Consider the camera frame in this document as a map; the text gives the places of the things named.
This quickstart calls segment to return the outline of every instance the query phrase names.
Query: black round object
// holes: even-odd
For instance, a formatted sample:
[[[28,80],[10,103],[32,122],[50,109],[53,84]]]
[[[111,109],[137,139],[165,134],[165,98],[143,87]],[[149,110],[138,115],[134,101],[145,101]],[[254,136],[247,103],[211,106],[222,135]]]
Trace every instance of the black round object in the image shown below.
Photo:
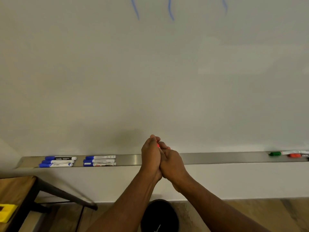
[[[142,232],[178,232],[179,220],[172,205],[157,199],[148,204],[141,220]]]

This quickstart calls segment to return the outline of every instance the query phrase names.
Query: hand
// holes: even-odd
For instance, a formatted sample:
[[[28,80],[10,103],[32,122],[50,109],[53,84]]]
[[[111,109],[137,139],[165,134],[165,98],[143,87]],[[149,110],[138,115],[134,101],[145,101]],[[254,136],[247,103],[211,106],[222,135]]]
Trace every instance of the hand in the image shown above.
[[[159,137],[151,135],[141,148],[141,171],[155,175],[155,180],[159,181],[162,178],[161,172],[157,173],[160,166],[161,155],[160,148],[157,147]]]
[[[179,153],[171,149],[162,150],[160,170],[163,177],[168,179],[178,192],[179,184],[190,178]]]

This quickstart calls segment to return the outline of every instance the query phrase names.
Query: yellow object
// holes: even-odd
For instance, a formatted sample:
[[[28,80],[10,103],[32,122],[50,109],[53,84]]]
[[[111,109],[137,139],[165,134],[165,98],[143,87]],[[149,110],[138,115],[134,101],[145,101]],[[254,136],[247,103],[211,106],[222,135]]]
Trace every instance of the yellow object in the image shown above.
[[[0,204],[0,222],[8,222],[16,208],[13,204]]]

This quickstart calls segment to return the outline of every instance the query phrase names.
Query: whiteboard surface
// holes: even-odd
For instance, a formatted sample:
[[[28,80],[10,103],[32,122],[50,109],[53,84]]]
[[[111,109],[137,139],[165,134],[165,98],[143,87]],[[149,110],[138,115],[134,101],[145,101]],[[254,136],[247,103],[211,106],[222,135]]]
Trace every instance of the whiteboard surface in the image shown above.
[[[0,0],[0,137],[24,156],[309,148],[309,0]]]

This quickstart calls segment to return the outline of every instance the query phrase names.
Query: wooden table top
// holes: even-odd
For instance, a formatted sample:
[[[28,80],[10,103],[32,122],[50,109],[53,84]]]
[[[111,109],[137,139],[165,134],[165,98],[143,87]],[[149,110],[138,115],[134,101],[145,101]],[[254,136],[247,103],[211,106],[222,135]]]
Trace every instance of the wooden table top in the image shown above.
[[[35,180],[35,176],[0,179],[0,203],[20,206]],[[0,232],[4,232],[11,221],[10,219],[7,223],[0,223]]]

